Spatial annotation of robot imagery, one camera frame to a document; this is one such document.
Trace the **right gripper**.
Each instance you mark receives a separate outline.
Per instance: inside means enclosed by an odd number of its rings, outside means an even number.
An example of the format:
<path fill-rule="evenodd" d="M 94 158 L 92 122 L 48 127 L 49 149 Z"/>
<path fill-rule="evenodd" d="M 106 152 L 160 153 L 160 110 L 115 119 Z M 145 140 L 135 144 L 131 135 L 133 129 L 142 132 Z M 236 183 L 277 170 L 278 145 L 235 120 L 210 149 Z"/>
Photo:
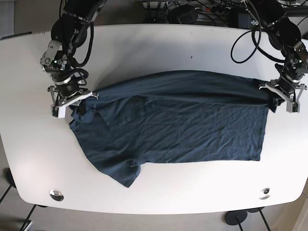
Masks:
<path fill-rule="evenodd" d="M 85 99 L 88 97 L 99 99 L 98 93 L 92 92 L 87 88 L 82 88 L 79 84 L 49 86 L 47 92 L 51 94 L 52 107 L 77 106 L 77 116 L 84 116 L 87 112 Z"/>

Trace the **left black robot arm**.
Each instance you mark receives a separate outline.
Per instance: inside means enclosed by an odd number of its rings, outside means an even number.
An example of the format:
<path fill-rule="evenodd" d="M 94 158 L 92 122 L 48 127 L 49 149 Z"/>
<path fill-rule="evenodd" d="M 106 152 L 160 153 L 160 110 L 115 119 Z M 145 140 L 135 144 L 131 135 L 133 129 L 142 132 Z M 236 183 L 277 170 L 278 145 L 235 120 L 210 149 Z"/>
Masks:
<path fill-rule="evenodd" d="M 308 51 L 301 40 L 301 32 L 276 0 L 246 0 L 245 4 L 257 19 L 259 28 L 267 33 L 270 44 L 284 57 L 283 65 L 275 65 L 279 78 L 259 88 L 268 89 L 282 98 L 287 103 L 287 112 L 298 113 L 299 98 L 307 88 L 300 82 L 308 72 Z"/>

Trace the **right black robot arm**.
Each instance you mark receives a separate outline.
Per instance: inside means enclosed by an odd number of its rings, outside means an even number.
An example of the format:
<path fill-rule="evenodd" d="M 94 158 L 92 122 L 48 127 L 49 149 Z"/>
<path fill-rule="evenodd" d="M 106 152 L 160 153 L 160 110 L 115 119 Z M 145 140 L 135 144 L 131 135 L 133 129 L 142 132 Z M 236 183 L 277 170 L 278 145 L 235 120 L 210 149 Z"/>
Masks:
<path fill-rule="evenodd" d="M 88 97 L 98 97 L 85 88 L 88 63 L 94 39 L 94 21 L 105 6 L 104 0 L 62 0 L 59 19 L 51 29 L 51 41 L 40 59 L 53 85 L 51 115 L 64 118 L 70 106 L 79 107 Z"/>

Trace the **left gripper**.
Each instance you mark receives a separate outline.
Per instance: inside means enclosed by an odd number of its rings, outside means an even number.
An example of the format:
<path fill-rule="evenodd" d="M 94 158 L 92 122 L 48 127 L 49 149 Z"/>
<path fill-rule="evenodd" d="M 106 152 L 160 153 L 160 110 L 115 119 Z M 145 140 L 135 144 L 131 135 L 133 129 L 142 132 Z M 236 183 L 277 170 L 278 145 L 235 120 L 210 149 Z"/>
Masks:
<path fill-rule="evenodd" d="M 269 109 L 275 113 L 277 110 L 277 107 L 279 107 L 282 103 L 284 103 L 284 100 L 287 102 L 287 105 L 291 106 L 299 106 L 299 98 L 304 90 L 307 90 L 307 85 L 305 84 L 299 84 L 298 86 L 294 87 L 291 83 L 288 81 L 286 82 L 288 85 L 290 85 L 291 90 L 285 90 L 280 86 L 278 83 L 278 79 L 270 80 L 269 82 L 265 82 L 264 84 L 260 84 L 258 89 L 268 89 L 271 92 L 277 94 L 279 97 L 272 97 L 269 103 Z"/>

